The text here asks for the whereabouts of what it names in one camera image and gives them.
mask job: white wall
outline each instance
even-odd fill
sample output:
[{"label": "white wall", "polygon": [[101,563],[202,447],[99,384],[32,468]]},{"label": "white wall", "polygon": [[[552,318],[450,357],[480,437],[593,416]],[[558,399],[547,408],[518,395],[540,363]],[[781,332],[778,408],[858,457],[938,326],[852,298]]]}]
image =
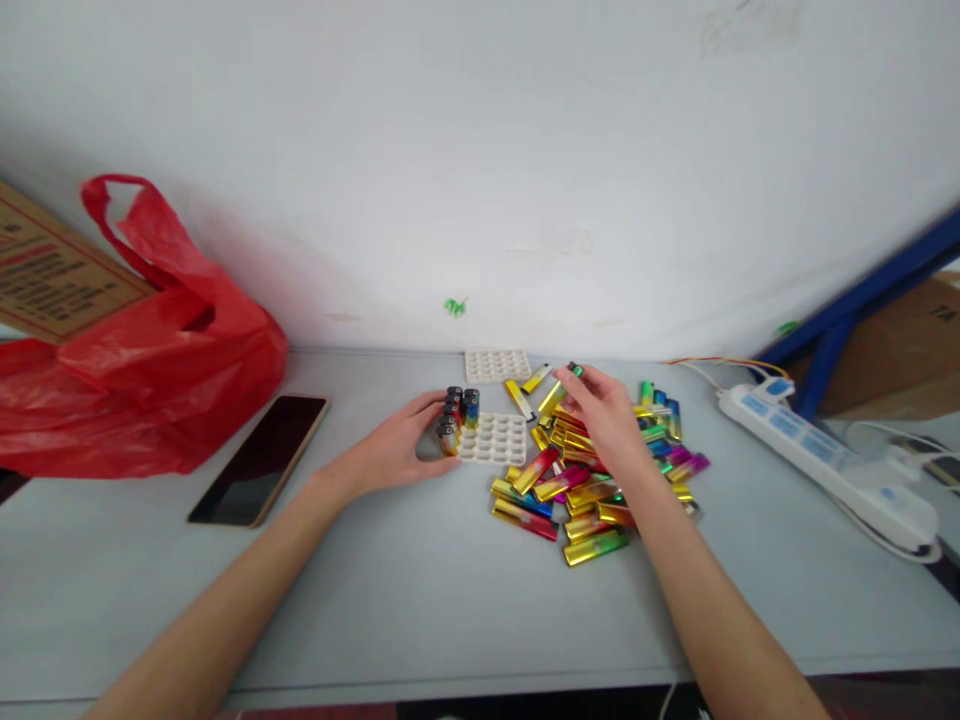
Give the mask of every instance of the white wall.
[{"label": "white wall", "polygon": [[148,176],[301,346],[747,354],[960,196],[958,29],[956,0],[8,0],[0,177],[94,236],[80,181]]}]

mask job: green mark on wall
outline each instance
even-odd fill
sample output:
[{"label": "green mark on wall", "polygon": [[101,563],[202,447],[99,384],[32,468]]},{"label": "green mark on wall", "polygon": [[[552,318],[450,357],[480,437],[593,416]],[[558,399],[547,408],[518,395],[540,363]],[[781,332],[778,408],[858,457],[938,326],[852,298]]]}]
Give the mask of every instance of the green mark on wall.
[{"label": "green mark on wall", "polygon": [[467,300],[469,298],[464,298],[460,302],[457,302],[453,298],[447,298],[447,301],[443,304],[443,309],[447,311],[447,315],[450,317],[460,317],[467,311]]}]

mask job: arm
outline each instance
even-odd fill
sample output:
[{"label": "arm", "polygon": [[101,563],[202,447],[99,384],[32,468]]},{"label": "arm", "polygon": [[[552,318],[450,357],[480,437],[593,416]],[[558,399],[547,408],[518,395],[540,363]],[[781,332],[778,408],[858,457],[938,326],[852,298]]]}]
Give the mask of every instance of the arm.
[{"label": "arm", "polygon": [[617,479],[660,579],[700,690],[717,718],[829,716],[686,516],[640,435],[624,385],[595,368],[556,376]]},{"label": "arm", "polygon": [[270,526],[174,620],[84,715],[87,720],[210,718],[327,528],[354,499],[438,477],[457,458],[425,463],[417,439],[440,414],[426,393],[318,470]]}]

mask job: forearm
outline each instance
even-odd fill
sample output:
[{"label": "forearm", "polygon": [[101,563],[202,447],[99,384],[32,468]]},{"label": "forearm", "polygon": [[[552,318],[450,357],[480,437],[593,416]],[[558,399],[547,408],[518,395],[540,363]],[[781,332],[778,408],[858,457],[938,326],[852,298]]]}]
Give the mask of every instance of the forearm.
[{"label": "forearm", "polygon": [[287,590],[350,501],[335,467],[290,505],[170,625],[85,718],[212,717]]},{"label": "forearm", "polygon": [[697,683],[717,718],[826,718],[652,462],[621,486]]}]

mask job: hand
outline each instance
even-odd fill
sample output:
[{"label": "hand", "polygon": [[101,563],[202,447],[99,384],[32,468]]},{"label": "hand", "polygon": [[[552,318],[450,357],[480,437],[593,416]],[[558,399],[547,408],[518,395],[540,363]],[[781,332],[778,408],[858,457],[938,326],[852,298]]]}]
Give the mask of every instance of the hand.
[{"label": "hand", "polygon": [[417,458],[417,440],[443,412],[445,392],[427,392],[394,413],[330,466],[346,478],[353,497],[440,477],[460,464],[460,458],[424,462]]},{"label": "hand", "polygon": [[587,426],[600,461],[615,476],[625,476],[651,461],[626,386],[595,367],[583,366],[579,378],[563,367],[554,371],[567,397],[563,404]]}]

